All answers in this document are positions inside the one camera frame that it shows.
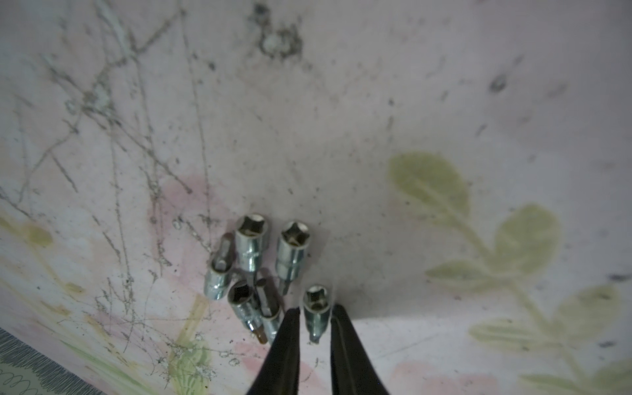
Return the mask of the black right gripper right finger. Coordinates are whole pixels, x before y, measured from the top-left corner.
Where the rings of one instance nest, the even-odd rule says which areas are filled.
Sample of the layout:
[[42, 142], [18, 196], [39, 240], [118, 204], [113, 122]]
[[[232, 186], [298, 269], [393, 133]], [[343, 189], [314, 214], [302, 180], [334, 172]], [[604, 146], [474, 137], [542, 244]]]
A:
[[331, 329], [332, 394], [388, 394], [341, 304], [332, 308]]

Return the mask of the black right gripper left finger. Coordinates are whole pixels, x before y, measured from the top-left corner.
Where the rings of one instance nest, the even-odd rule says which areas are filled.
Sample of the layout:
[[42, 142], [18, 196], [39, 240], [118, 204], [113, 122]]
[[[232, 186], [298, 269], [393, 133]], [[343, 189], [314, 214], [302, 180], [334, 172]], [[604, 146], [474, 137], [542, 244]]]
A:
[[288, 309], [248, 395], [297, 395], [299, 393], [301, 311]]

